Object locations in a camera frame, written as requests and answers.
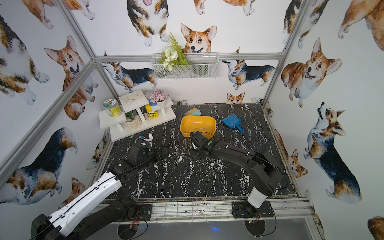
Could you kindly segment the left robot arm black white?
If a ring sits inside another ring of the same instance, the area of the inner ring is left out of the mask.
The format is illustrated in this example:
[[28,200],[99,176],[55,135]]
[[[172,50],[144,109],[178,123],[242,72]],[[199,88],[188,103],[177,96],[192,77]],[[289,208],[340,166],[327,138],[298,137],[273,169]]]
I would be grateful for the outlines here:
[[129,181],[130,176],[169,156],[169,148],[138,140],[129,153],[110,166],[91,187],[49,216],[39,215],[32,222],[32,240],[85,240],[118,220],[149,221],[152,205],[139,205],[123,196],[107,207],[93,210]]

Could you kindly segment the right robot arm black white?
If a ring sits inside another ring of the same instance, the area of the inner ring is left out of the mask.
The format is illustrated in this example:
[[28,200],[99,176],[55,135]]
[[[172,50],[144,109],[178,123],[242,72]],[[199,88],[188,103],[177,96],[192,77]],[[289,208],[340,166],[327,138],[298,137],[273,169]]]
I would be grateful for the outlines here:
[[199,131],[190,134],[190,141],[194,146],[196,158],[214,157],[240,166],[249,173],[252,190],[247,201],[255,209],[259,209],[266,199],[274,194],[282,179],[286,177],[279,167],[279,162],[265,148],[241,149],[222,140],[208,139]]

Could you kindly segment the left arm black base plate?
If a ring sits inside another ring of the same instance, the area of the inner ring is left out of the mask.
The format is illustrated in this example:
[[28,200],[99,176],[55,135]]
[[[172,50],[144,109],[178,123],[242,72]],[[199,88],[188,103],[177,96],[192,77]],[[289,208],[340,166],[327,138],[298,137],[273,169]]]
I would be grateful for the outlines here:
[[137,221],[142,219],[144,221],[150,221],[153,211],[153,205],[150,204],[139,204],[131,205],[124,210],[122,221]]

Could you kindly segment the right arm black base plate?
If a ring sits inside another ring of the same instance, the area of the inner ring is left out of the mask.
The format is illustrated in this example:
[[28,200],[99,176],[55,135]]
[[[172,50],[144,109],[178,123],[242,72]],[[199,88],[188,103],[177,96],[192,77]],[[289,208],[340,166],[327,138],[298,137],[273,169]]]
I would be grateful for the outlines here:
[[235,219],[268,218],[273,217],[271,203],[265,201],[259,208],[255,208],[248,202],[232,202],[232,215]]

